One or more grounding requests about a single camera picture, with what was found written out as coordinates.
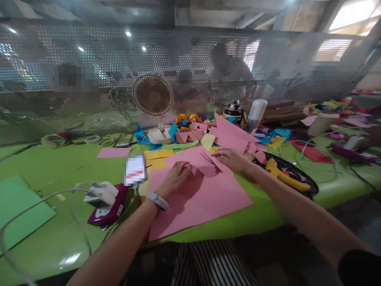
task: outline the fan grille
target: fan grille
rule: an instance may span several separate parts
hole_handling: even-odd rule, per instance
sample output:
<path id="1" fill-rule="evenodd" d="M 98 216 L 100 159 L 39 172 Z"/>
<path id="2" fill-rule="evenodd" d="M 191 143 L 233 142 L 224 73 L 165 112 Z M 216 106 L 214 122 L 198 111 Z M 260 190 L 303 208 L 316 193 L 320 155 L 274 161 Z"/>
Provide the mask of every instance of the fan grille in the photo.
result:
<path id="1" fill-rule="evenodd" d="M 165 79 L 147 74 L 139 77 L 133 86 L 136 105 L 149 115 L 163 115 L 173 105 L 173 91 Z"/>

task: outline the fan stand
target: fan stand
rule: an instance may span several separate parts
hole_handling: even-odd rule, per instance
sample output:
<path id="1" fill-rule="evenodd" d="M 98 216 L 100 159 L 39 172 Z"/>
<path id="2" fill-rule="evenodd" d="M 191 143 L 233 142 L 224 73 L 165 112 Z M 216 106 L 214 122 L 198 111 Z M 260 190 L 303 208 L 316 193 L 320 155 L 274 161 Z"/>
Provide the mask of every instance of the fan stand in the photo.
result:
<path id="1" fill-rule="evenodd" d="M 169 135 L 171 125 L 163 125 L 160 116 L 156 117 L 158 120 L 158 127 L 152 128 L 148 131 L 147 136 L 152 144 L 171 144 L 173 142 Z"/>

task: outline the yellow tool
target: yellow tool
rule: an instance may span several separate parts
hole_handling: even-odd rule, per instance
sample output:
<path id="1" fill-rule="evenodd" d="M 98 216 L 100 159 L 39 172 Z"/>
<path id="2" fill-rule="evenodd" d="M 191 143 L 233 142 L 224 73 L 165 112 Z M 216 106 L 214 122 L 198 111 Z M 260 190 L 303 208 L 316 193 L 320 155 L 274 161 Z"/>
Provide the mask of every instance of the yellow tool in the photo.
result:
<path id="1" fill-rule="evenodd" d="M 311 189 L 310 185 L 296 181 L 288 177 L 286 174 L 282 173 L 282 171 L 278 169 L 277 162 L 273 158 L 270 158 L 267 161 L 266 171 L 274 177 L 276 177 L 277 179 L 281 180 L 283 183 L 289 185 L 290 187 L 300 192 L 309 191 Z"/>

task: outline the striped pants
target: striped pants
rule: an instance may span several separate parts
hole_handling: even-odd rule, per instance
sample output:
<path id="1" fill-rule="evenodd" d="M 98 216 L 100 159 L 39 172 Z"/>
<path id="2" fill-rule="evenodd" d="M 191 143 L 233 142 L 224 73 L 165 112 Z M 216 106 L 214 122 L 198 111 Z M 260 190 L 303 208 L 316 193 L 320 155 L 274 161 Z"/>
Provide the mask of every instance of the striped pants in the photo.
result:
<path id="1" fill-rule="evenodd" d="M 231 240 L 182 244 L 171 286 L 259 286 Z"/>

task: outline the black sleeve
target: black sleeve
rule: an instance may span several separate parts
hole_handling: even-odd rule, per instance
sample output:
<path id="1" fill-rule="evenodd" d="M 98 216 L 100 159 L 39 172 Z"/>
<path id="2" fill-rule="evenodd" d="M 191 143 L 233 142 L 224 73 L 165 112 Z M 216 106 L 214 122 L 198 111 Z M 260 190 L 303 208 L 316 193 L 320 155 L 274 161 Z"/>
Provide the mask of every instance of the black sleeve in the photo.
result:
<path id="1" fill-rule="evenodd" d="M 338 272 L 344 286 L 381 285 L 381 257 L 359 249 L 348 251 Z"/>

